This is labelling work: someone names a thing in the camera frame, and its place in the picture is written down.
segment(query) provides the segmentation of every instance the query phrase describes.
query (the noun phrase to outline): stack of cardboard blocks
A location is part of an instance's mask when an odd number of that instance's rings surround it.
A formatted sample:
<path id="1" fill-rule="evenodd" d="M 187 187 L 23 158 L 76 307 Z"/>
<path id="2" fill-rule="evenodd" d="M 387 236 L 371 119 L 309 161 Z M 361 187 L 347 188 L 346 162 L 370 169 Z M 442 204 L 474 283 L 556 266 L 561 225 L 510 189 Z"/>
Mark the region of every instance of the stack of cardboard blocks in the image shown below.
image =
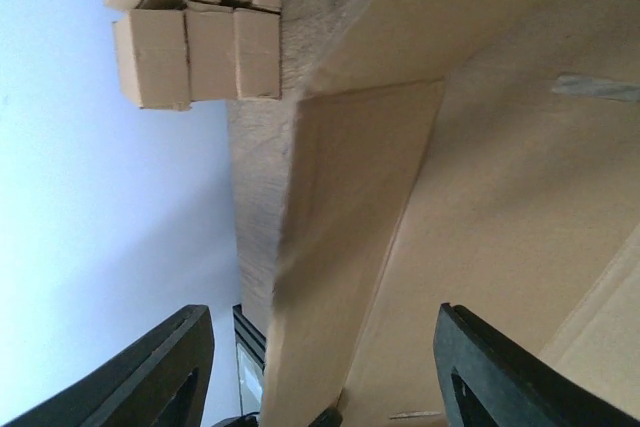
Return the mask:
<path id="1" fill-rule="evenodd" d="M 142 108 L 280 97 L 280 0 L 104 0 L 123 94 Z"/>

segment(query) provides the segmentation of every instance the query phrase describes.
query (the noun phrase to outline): open cardboard box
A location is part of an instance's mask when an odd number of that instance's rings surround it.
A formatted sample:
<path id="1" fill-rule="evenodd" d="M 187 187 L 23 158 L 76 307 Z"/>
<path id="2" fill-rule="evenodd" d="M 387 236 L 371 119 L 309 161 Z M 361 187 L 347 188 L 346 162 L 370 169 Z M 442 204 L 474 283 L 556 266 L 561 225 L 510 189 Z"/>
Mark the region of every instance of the open cardboard box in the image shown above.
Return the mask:
<path id="1" fill-rule="evenodd" d="M 639 82 L 639 5 L 371 1 L 297 105 L 261 425 L 445 425 L 443 302 L 640 416 L 640 109 L 552 92 Z"/>

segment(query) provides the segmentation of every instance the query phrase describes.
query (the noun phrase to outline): white wall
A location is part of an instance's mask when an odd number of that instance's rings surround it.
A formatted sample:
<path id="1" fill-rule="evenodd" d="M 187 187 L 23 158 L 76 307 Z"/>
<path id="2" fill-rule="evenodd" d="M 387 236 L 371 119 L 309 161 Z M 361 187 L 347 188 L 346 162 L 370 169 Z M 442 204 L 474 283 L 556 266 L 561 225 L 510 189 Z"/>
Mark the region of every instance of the white wall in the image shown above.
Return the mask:
<path id="1" fill-rule="evenodd" d="M 129 104 L 102 0 L 0 5 L 0 423 L 188 303 L 214 318 L 203 425 L 236 415 L 224 105 Z"/>

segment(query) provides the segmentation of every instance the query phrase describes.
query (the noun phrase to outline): wooden surface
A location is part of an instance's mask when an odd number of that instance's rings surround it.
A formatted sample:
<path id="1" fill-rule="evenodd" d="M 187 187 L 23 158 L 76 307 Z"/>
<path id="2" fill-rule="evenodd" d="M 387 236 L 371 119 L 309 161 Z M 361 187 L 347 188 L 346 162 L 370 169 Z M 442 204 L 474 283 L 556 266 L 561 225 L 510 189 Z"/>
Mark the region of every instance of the wooden surface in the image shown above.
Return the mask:
<path id="1" fill-rule="evenodd" d="M 228 102 L 245 315 L 265 334 L 289 185 L 296 101 L 368 0 L 283 0 L 283 100 Z"/>

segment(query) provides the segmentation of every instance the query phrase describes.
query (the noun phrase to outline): gray tape strip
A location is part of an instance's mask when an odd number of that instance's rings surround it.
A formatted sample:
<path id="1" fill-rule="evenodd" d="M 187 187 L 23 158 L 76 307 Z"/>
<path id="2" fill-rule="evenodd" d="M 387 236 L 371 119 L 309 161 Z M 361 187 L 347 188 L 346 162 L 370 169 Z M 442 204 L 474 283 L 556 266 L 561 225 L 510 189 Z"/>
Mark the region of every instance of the gray tape strip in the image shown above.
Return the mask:
<path id="1" fill-rule="evenodd" d="M 561 75 L 551 91 L 554 94 L 640 102 L 640 84 L 595 79 L 584 75 Z"/>

